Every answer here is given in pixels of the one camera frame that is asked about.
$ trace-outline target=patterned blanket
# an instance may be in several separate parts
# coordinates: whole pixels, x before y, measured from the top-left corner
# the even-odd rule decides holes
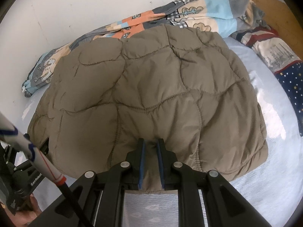
[[[22,84],[22,91],[30,97],[37,89],[50,83],[54,68],[63,56],[79,44],[99,37],[129,38],[135,33],[160,24],[180,28],[192,27],[228,37],[235,31],[264,25],[264,13],[251,0],[175,0],[164,6],[117,21],[93,30],[74,42],[41,55]]]

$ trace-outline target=blue patch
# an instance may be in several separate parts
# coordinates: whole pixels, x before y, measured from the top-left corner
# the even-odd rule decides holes
[[[30,92],[31,94],[33,94],[37,89],[39,89],[38,87],[35,87],[35,86],[31,86],[31,80],[33,79],[33,74],[34,74],[34,71],[38,68],[38,67],[41,67],[41,62],[43,61],[44,57],[46,55],[49,54],[50,51],[44,53],[43,55],[40,56],[39,60],[37,61],[34,69],[30,72],[27,80],[22,84],[22,86],[25,87],[25,89]]]
[[[237,20],[236,19],[214,19],[218,25],[218,33],[221,37],[228,37],[230,34],[237,31]]]
[[[18,130],[14,127],[15,130],[0,130],[0,135],[18,135]]]
[[[105,34],[105,37],[112,37],[113,35],[115,35],[115,32],[107,33]]]
[[[35,154],[35,151],[34,151],[34,147],[35,147],[35,145],[32,144],[32,143],[30,143],[28,145],[28,149],[31,151],[31,158],[29,159],[31,162],[34,162],[35,157],[36,157],[36,154]]]
[[[144,163],[145,163],[145,141],[143,142],[143,145],[142,145],[141,160],[140,160],[139,184],[138,184],[139,189],[142,189],[142,184],[143,184]]]
[[[229,0],[204,0],[206,3],[206,16],[221,19],[232,19]]]
[[[125,28],[125,27],[129,27],[128,22],[124,22],[124,23],[121,24],[122,29]]]

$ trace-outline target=gray fabric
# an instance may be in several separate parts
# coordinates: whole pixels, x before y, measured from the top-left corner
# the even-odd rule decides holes
[[[149,21],[149,22],[143,22],[143,27],[144,29],[149,29],[155,26],[159,26],[161,24],[171,24],[171,22],[169,20],[167,20],[166,18],[163,19],[158,19],[158,20],[154,20],[154,21]]]
[[[254,13],[254,23],[252,24],[253,28],[257,27],[257,26],[267,26],[266,21],[263,19],[265,13],[259,9],[256,4],[253,3],[252,5],[252,11]]]
[[[176,9],[178,9],[179,7],[181,7],[183,4],[179,4],[176,6],[176,4],[174,2],[168,3],[164,6],[161,7],[157,7],[155,9],[153,9],[152,11],[156,14],[156,13],[163,13],[164,11],[171,11],[170,13],[172,13],[173,11],[175,11]]]
[[[229,0],[229,4],[233,17],[237,18],[245,14],[249,0]]]

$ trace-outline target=bed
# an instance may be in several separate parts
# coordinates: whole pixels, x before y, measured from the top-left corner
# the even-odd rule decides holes
[[[243,61],[267,127],[269,156],[257,169],[231,184],[265,217],[273,227],[283,227],[303,197],[303,143],[296,115],[278,80],[248,47],[228,37],[228,47]],[[47,89],[36,91],[29,99],[17,127],[26,131],[37,104]],[[20,155],[18,163],[25,158]],[[75,179],[68,177],[71,185]],[[47,179],[34,192],[44,210],[59,190]],[[125,195],[123,226],[177,226],[177,195]]]

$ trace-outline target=finger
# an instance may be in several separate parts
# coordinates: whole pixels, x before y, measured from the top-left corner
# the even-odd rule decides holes
[[[29,222],[32,222],[37,217],[37,214],[33,211],[19,211],[15,215],[16,223],[20,225],[25,225]]]
[[[34,197],[34,194],[30,195],[30,199],[31,199],[31,205],[33,207],[33,211],[37,214],[37,216],[39,216],[42,213],[42,211],[39,207],[37,199]]]

